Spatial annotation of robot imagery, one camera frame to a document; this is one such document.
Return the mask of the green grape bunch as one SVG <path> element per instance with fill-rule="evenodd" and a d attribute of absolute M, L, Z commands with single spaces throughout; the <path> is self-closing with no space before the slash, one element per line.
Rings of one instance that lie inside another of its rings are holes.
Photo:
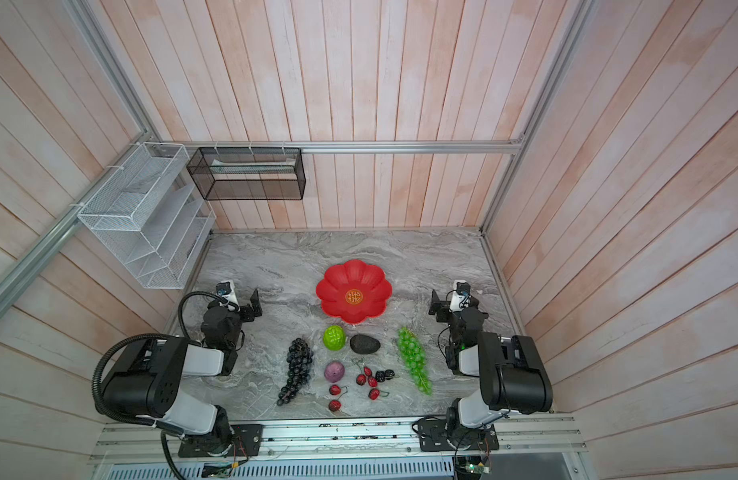
<path fill-rule="evenodd" d="M 427 355 L 417 335 L 407 327 L 398 331 L 397 346 L 409 374 L 417 388 L 426 395 L 432 394 L 432 384 L 427 371 Z"/>

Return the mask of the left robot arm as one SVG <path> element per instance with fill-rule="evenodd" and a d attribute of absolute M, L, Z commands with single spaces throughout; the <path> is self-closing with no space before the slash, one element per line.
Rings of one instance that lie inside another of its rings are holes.
<path fill-rule="evenodd" d="M 227 410 L 202 401 L 181 386 L 187 377 L 228 377 L 245 343 L 243 326 L 262 316 L 257 292 L 240 304 L 230 282 L 216 292 L 204 292 L 210 303 L 201 323 L 202 339 L 190 337 L 184 307 L 193 298 L 187 293 L 178 304 L 178 336 L 138 334 L 113 345 L 103 354 L 91 380 L 97 411 L 119 422 L 160 430 L 181 442 L 186 458 L 258 455 L 263 427 L 234 424 Z"/>

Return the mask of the purple fig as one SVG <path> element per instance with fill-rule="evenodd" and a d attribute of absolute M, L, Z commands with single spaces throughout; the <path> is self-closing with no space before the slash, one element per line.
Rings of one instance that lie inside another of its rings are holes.
<path fill-rule="evenodd" d="M 345 376 L 345 365 L 340 361 L 329 362 L 324 368 L 324 378 L 330 383 L 338 383 Z"/>

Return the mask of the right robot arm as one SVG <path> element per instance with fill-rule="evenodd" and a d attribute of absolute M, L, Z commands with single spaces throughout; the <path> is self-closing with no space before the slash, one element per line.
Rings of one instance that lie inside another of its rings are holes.
<path fill-rule="evenodd" d="M 456 399 L 444 420 L 446 440 L 456 448 L 486 443 L 486 429 L 512 412 L 547 413 L 553 390 L 534 340 L 485 330 L 489 314 L 466 282 L 441 297 L 431 293 L 428 314 L 446 325 L 448 343 L 440 347 L 456 375 L 479 380 L 478 389 Z"/>

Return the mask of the dark avocado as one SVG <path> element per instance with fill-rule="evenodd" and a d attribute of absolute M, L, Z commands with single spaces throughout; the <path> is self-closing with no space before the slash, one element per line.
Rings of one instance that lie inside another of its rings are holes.
<path fill-rule="evenodd" d="M 357 334 L 350 338 L 351 350 L 359 355 L 371 355 L 381 349 L 381 342 L 374 337 L 365 334 Z"/>

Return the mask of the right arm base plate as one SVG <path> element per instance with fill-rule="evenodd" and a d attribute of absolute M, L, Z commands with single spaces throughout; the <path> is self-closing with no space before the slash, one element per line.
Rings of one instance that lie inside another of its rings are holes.
<path fill-rule="evenodd" d="M 423 452 L 459 452 L 460 450 L 496 451 L 500 448 L 493 428 L 456 426 L 454 421 L 425 416 L 411 424 Z"/>

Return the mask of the black grape bunch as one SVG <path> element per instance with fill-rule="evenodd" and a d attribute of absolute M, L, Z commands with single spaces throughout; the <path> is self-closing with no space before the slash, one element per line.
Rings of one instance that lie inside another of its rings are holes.
<path fill-rule="evenodd" d="M 314 352 L 307 341 L 296 338 L 289 346 L 286 362 L 288 365 L 287 381 L 280 389 L 277 405 L 290 403 L 306 386 L 311 378 Z"/>

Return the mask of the green custard apple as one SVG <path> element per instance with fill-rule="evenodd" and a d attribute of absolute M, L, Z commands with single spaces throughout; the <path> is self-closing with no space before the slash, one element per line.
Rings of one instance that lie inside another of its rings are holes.
<path fill-rule="evenodd" d="M 323 343 L 330 351 L 341 350 L 347 341 L 347 335 L 340 325 L 332 325 L 326 328 L 323 334 Z"/>

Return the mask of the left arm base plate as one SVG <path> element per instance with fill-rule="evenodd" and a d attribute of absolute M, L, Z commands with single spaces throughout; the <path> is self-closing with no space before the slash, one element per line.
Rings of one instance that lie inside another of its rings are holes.
<path fill-rule="evenodd" d="M 204 435 L 188 435 L 181 441 L 178 457 L 255 457 L 259 455 L 263 430 L 262 424 L 245 423 L 230 424 Z"/>

